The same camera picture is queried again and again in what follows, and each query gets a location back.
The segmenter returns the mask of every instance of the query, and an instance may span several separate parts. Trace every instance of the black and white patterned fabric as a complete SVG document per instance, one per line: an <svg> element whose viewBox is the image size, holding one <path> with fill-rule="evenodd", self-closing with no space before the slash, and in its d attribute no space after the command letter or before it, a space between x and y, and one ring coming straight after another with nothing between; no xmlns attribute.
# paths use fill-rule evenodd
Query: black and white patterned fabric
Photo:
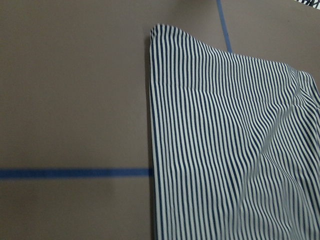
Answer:
<svg viewBox="0 0 320 240"><path fill-rule="evenodd" d="M319 240L320 97L281 62L151 30L158 240Z"/></svg>

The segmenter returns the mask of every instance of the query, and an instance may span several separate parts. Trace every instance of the blue line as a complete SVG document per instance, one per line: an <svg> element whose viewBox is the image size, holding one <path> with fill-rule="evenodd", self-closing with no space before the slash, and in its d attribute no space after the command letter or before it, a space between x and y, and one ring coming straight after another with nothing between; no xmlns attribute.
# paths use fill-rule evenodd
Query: blue line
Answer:
<svg viewBox="0 0 320 240"><path fill-rule="evenodd" d="M227 24L226 24L226 20L225 20L225 16L224 16L224 11L222 10L221 0L216 0L216 5L217 5L218 11L219 11L219 16L220 16L220 21L221 21L221 26L222 26L222 31L223 31L223 35L224 35L226 49L229 53L232 53L231 43L230 43L230 39L229 39L229 34L228 34Z"/></svg>
<svg viewBox="0 0 320 240"><path fill-rule="evenodd" d="M151 177L150 168L46 168L0 169L0 180Z"/></svg>

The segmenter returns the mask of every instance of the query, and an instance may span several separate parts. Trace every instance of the striped shirt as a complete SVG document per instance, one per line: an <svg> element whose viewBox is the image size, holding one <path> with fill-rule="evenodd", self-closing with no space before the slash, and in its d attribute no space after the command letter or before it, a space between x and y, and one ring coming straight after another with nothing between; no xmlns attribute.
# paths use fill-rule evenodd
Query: striped shirt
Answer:
<svg viewBox="0 0 320 240"><path fill-rule="evenodd" d="M320 97L281 62L151 30L158 240L320 240Z"/></svg>

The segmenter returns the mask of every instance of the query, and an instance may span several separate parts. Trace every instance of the navy stripe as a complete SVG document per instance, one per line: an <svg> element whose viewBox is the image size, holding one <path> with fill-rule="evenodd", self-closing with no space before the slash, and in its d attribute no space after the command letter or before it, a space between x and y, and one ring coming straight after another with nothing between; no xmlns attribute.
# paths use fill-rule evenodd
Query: navy stripe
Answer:
<svg viewBox="0 0 320 240"><path fill-rule="evenodd" d="M287 64L151 30L157 239L320 239L320 97Z"/></svg>
<svg viewBox="0 0 320 240"><path fill-rule="evenodd" d="M221 22L223 35L224 35L226 49L229 53L232 53L231 43L230 43L230 39L229 39L229 33L228 33L228 29L227 29L224 11L222 9L221 0L216 0L216 5L217 5L218 11L219 11L220 22Z"/></svg>
<svg viewBox="0 0 320 240"><path fill-rule="evenodd" d="M0 180L151 177L150 168L46 168L0 169Z"/></svg>

